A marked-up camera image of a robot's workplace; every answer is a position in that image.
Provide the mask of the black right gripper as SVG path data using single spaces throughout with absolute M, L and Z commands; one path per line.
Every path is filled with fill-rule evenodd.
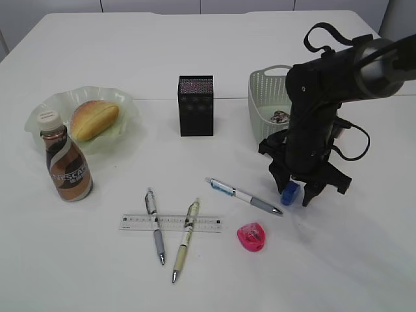
M 290 179 L 305 183 L 303 207 L 307 207 L 327 185 L 345 194 L 352 182 L 351 177 L 328 162 L 329 151 L 325 144 L 310 135 L 302 137 L 290 135 L 287 130 L 279 131 L 262 140 L 258 152 L 272 157 L 268 169 L 280 194 Z

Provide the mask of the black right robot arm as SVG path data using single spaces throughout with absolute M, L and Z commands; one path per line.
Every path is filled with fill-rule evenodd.
M 338 109 L 347 102 L 388 98 L 414 79 L 414 35 L 397 42 L 357 37 L 348 49 L 329 49 L 318 59 L 295 64 L 285 80 L 291 101 L 289 127 L 259 144 L 259 152 L 272 157 L 269 171 L 279 192 L 292 179 L 303 182 L 304 207 L 326 185 L 344 194 L 352 179 L 328 159 L 334 151 L 349 160 L 334 141 L 353 124 L 338 117 Z

